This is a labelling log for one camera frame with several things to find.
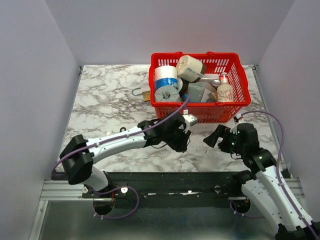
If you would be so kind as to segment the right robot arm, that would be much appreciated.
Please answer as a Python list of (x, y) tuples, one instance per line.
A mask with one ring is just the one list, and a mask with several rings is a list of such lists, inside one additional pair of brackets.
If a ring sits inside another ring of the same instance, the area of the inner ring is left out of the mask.
[(277, 240), (318, 240), (320, 224), (301, 206), (273, 155), (260, 147), (258, 132), (251, 123), (233, 128), (218, 125), (203, 142), (227, 154), (240, 157), (248, 170), (233, 175), (230, 191), (245, 195), (263, 214), (275, 231)]

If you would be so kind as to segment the large brass padlock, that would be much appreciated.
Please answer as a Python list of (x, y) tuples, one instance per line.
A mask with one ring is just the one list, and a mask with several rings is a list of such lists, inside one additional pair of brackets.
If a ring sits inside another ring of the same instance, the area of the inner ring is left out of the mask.
[(131, 94), (135, 97), (142, 96), (144, 102), (149, 102), (151, 98), (151, 91), (150, 90), (142, 91), (140, 87), (132, 89)]

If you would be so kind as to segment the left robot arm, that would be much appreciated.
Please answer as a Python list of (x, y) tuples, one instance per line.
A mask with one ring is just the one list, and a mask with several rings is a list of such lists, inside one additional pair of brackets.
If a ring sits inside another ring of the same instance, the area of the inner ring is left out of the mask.
[(129, 130), (102, 138), (85, 139), (79, 134), (60, 154), (67, 181), (70, 185), (84, 184), (99, 197), (107, 197), (111, 191), (111, 179), (94, 164), (128, 150), (153, 147), (162, 142), (172, 150), (183, 153), (187, 150), (190, 127), (197, 122), (198, 119), (192, 114), (176, 113), (162, 121), (144, 120)]

